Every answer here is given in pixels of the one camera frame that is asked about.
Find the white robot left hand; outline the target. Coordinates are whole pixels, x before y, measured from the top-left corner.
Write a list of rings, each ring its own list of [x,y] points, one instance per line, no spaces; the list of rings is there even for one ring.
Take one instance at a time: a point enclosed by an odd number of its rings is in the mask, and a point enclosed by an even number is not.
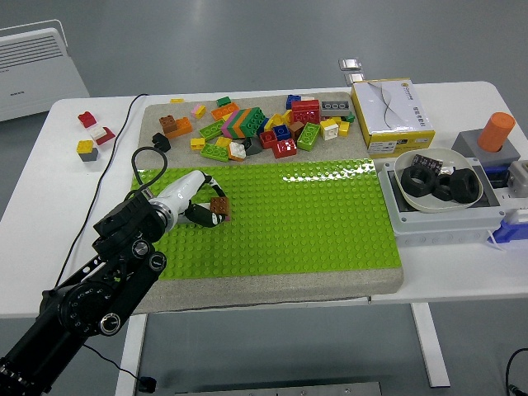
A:
[[[218,182],[211,175],[194,170],[170,184],[149,201],[165,223],[166,232],[172,230],[181,217],[207,228],[215,227],[227,219],[228,216],[224,213],[216,214],[202,205],[191,202],[191,199],[204,185],[211,186],[219,198],[226,197]]]

